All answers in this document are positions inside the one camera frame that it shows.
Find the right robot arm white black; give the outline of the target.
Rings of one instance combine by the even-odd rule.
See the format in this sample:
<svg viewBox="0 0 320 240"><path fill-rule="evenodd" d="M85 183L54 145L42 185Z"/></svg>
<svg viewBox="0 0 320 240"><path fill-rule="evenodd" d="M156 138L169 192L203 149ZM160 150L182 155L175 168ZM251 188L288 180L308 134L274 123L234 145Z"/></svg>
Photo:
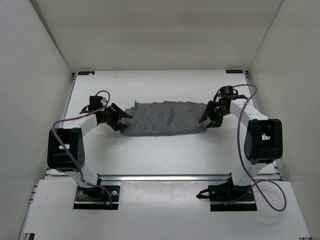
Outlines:
<svg viewBox="0 0 320 240"><path fill-rule="evenodd" d="M219 128L223 118L232 114L238 118L237 148L240 166L230 174L231 182L224 187L224 195L236 200L242 186L249 186L264 167L283 155L283 125L279 119L259 112L243 96L227 97L218 102L210 100L199 122L210 119L208 128Z"/></svg>

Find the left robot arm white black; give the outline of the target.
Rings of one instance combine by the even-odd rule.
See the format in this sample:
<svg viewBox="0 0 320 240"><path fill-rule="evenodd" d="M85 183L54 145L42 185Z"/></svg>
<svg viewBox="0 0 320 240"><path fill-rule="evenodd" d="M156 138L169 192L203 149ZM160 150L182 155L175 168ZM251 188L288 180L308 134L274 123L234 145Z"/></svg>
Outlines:
<svg viewBox="0 0 320 240"><path fill-rule="evenodd" d="M93 199L101 198L105 187L98 182L99 175L85 163L84 136L100 124L109 125L115 132L124 131L128 126L121 120L131 118L114 103L94 103L85 106L77 117L55 121L48 136L47 166L87 188Z"/></svg>

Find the grey pleated skirt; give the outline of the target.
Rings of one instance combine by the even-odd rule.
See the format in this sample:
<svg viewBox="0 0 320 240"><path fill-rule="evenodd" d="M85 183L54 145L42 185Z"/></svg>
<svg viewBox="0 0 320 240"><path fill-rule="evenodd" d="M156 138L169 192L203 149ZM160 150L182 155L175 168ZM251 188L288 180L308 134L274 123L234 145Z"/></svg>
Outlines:
<svg viewBox="0 0 320 240"><path fill-rule="evenodd" d="M210 120L200 123L207 105L205 103L163 101L135 102L125 112L132 118L123 118L127 128L121 134L130 137L158 137L204 133Z"/></svg>

